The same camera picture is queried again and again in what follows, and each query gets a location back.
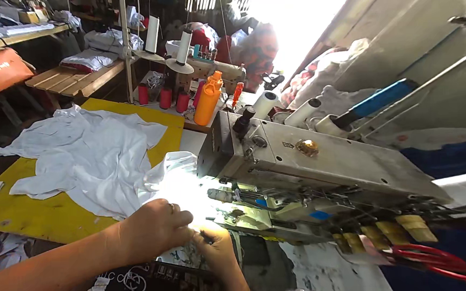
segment white cylinder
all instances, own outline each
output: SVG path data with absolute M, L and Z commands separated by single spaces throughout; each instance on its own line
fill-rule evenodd
M 156 53 L 157 47 L 157 30 L 159 28 L 159 18 L 149 16 L 149 29 L 146 32 L 145 50 L 150 53 Z
M 307 117 L 309 117 L 314 111 L 316 111 L 321 105 L 321 101 L 315 98 L 309 99 L 303 103 L 293 114 L 289 115 L 283 122 L 285 125 L 298 126 L 303 123 Z
M 179 51 L 177 53 L 178 64 L 185 64 L 188 58 L 188 49 L 190 49 L 191 30 L 183 30 L 181 35 L 181 42 L 179 43 Z
M 278 97 L 275 93 L 271 91 L 263 91 L 262 95 L 258 97 L 255 104 L 253 105 L 253 109 L 256 111 L 254 118 L 258 119 L 265 119 L 269 111 L 275 106 L 276 102 L 278 102 Z
M 340 129 L 332 122 L 332 119 L 336 118 L 336 115 L 327 115 L 321 121 L 314 125 L 314 129 L 321 134 L 337 136 L 342 138 L 347 138 L 349 132 L 346 130 Z

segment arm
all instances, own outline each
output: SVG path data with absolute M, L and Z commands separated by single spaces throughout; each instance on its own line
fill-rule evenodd
M 84 239 L 0 271 L 0 290 L 69 290 L 126 265 L 147 262 L 185 244 L 191 213 L 165 199 L 143 205 L 129 218 Z
M 213 244 L 209 245 L 200 233 L 192 237 L 212 272 L 224 282 L 228 291 L 249 291 L 233 252 L 229 232 L 209 221 L 199 229 L 213 240 Z

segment gold knob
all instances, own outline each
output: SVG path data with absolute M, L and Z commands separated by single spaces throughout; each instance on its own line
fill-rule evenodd
M 319 152 L 317 143 L 310 139 L 301 139 L 296 143 L 296 149 L 306 156 L 315 156 Z

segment metal machine body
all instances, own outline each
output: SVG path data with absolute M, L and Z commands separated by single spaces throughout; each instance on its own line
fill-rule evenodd
M 197 165 L 198 177 L 225 185 L 209 196 L 240 210 L 215 220 L 229 228 L 328 241 L 330 225 L 315 214 L 392 208 L 411 195 L 451 200 L 398 151 L 254 118 L 239 135 L 233 129 L 239 117 L 223 111 L 215 116 Z

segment hand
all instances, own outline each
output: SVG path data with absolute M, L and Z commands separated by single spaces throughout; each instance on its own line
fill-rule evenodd
M 238 266 L 229 232 L 211 221 L 206 221 L 198 228 L 213 241 L 213 244 L 208 244 L 198 232 L 195 232 L 191 238 L 211 271 L 222 279 L 229 291 L 249 291 L 248 284 Z
M 193 215 L 179 205 L 156 199 L 140 207 L 130 217 L 103 232 L 107 246 L 120 266 L 153 260 L 165 251 L 190 241 L 194 231 L 188 228 Z

